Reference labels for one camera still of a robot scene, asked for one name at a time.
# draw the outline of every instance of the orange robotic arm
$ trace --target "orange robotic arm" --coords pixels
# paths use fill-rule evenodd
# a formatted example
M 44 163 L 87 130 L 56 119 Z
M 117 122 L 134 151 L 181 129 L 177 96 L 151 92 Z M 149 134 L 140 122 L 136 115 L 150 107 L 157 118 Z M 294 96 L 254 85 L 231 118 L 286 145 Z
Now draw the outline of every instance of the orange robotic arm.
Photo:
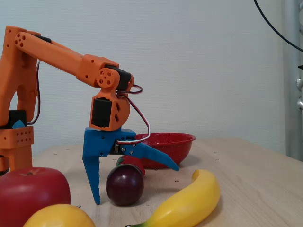
M 119 69 L 117 63 L 90 54 L 81 55 L 39 33 L 7 26 L 0 59 L 0 175 L 8 167 L 15 170 L 32 166 L 33 127 L 13 126 L 18 120 L 26 126 L 34 117 L 39 95 L 37 59 L 101 88 L 92 98 L 90 127 L 114 131 L 126 122 L 130 113 L 128 100 L 117 98 L 116 91 L 130 91 L 134 78 Z M 15 92 L 17 110 L 10 111 Z
M 18 110 L 26 111 L 27 122 L 33 119 L 37 59 L 92 87 L 101 88 L 92 100 L 90 127 L 113 131 L 126 122 L 130 106 L 126 99 L 116 97 L 116 89 L 131 89 L 134 79 L 130 73 L 120 70 L 117 63 L 104 57 L 83 56 L 39 33 L 8 26 L 0 60 L 0 126 L 8 123 L 9 104 L 16 91 Z

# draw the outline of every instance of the robotic arm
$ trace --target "robotic arm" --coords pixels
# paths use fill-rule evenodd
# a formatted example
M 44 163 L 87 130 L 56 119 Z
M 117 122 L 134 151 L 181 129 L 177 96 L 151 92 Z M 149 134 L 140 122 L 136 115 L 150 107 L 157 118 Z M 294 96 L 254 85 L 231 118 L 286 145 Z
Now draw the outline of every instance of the robotic arm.
M 25 110 L 26 122 L 33 119 L 38 96 L 37 59 L 92 87 L 101 88 L 92 98 L 91 128 L 114 131 L 126 122 L 130 105 L 127 99 L 116 97 L 116 90 L 131 89 L 134 78 L 130 73 L 119 69 L 117 63 L 107 58 L 81 55 L 39 33 L 8 26 L 0 60 L 0 126 L 8 124 L 9 104 L 16 91 L 18 110 Z
M 32 166 L 34 131 L 29 125 L 33 124 L 36 98 L 40 96 L 37 59 L 100 88 L 92 98 L 82 157 L 96 204 L 100 204 L 99 157 L 130 155 L 179 170 L 168 155 L 141 143 L 143 139 L 136 140 L 132 130 L 121 129 L 129 117 L 130 104 L 135 107 L 128 94 L 138 93 L 130 91 L 135 87 L 130 73 L 107 58 L 81 55 L 39 33 L 7 26 L 0 60 L 0 174 L 9 167 L 12 171 Z M 9 110 L 15 92 L 17 110 Z

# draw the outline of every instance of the bowl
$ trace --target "bowl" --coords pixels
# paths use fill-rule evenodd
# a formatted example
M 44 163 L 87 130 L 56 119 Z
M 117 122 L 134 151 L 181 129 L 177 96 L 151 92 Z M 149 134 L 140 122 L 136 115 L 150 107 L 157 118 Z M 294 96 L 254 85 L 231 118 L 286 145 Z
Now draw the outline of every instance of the bowl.
M 137 139 L 147 136 L 146 134 L 136 135 Z M 195 136 L 184 133 L 152 133 L 151 136 L 143 143 L 155 148 L 171 157 L 179 165 L 189 154 L 192 142 Z M 146 169 L 167 168 L 166 165 L 142 158 L 141 162 Z

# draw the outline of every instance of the banana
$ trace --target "banana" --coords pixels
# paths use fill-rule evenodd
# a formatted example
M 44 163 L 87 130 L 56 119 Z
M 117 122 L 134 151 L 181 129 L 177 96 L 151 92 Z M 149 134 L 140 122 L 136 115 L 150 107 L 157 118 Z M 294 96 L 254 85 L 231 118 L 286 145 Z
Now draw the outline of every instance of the banana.
M 192 183 L 163 202 L 147 221 L 129 227 L 193 227 L 215 209 L 220 186 L 214 174 L 198 169 Z

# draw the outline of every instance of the wooden table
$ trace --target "wooden table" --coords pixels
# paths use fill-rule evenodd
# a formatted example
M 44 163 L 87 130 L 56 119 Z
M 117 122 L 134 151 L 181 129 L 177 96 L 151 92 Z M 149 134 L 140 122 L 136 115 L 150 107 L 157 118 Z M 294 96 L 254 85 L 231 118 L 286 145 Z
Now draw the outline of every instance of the wooden table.
M 93 200 L 82 162 L 82 146 L 60 146 L 34 156 L 34 166 L 63 172 L 71 203 L 97 227 L 125 227 L 147 220 L 168 197 L 191 183 L 196 169 L 208 169 L 222 190 L 215 211 L 199 227 L 303 227 L 303 163 L 241 139 L 196 140 L 180 171 L 147 170 L 143 196 L 135 206 L 117 207 L 105 192 L 119 156 L 100 158 L 100 196 Z

